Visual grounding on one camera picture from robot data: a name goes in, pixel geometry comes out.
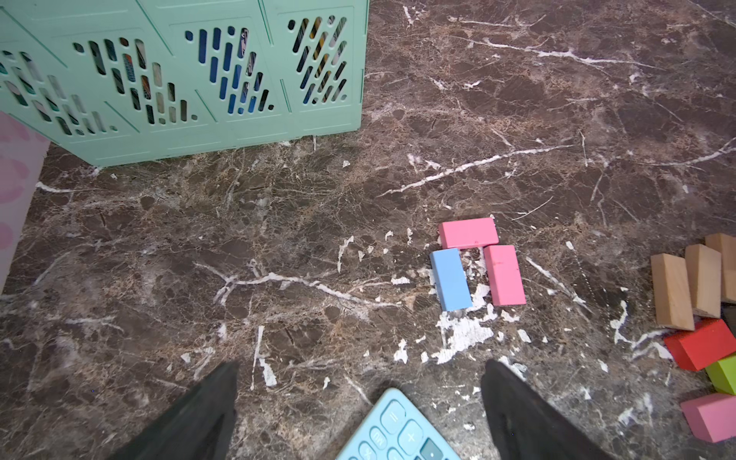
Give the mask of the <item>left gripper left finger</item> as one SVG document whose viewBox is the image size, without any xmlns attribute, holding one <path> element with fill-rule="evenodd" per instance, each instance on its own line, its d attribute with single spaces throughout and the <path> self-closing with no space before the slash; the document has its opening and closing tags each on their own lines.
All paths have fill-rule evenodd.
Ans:
<svg viewBox="0 0 736 460">
<path fill-rule="evenodd" d="M 112 459 L 224 459 L 237 411 L 238 369 L 223 362 Z"/>
</svg>

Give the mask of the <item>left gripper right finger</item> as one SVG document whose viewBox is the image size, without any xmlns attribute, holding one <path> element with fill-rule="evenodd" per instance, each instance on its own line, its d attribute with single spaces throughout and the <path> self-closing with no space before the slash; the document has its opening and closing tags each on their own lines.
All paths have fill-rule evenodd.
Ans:
<svg viewBox="0 0 736 460">
<path fill-rule="evenodd" d="M 497 360 L 485 364 L 481 396 L 493 443 L 503 460 L 611 457 Z"/>
</svg>

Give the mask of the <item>pink block top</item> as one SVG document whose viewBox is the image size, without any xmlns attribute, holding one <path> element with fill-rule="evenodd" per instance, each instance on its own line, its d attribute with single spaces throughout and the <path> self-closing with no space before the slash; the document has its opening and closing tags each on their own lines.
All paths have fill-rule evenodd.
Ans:
<svg viewBox="0 0 736 460">
<path fill-rule="evenodd" d="M 493 218 L 443 222 L 439 225 L 439 236 L 444 249 L 469 249 L 499 243 Z"/>
</svg>

